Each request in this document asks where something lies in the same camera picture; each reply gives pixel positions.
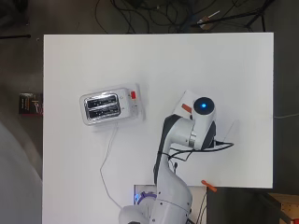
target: small box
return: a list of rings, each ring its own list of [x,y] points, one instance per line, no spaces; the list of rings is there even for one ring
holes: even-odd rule
[[[24,116],[42,116],[44,113],[43,93],[20,93],[19,114]]]

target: blue light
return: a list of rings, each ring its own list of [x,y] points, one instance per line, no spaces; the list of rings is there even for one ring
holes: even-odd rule
[[[135,195],[135,201],[138,202],[139,201],[139,194]]]

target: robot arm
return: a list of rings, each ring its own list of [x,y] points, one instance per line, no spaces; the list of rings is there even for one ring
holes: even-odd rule
[[[192,119],[171,115],[164,121],[163,133],[154,169],[157,198],[151,216],[144,219],[142,212],[120,213],[120,224],[185,224],[192,205],[192,194],[186,183],[174,174],[168,163],[172,144],[180,144],[197,150],[208,148],[216,135],[216,109],[209,98],[197,99],[193,104]]]

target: white tabletop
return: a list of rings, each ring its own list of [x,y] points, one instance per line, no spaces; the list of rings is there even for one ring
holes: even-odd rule
[[[43,223],[118,223],[99,169],[111,130],[81,118],[79,97],[138,83],[146,117],[120,127],[104,175],[112,197],[132,204],[153,184],[165,117],[186,90],[213,99],[217,139],[235,146],[180,163],[191,186],[272,188],[273,35],[46,35]]]

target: orange clamp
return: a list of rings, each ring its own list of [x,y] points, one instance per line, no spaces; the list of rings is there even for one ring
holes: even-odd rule
[[[208,184],[205,180],[202,180],[202,184],[205,185],[210,190],[212,190],[213,192],[217,192],[217,189],[214,186]]]

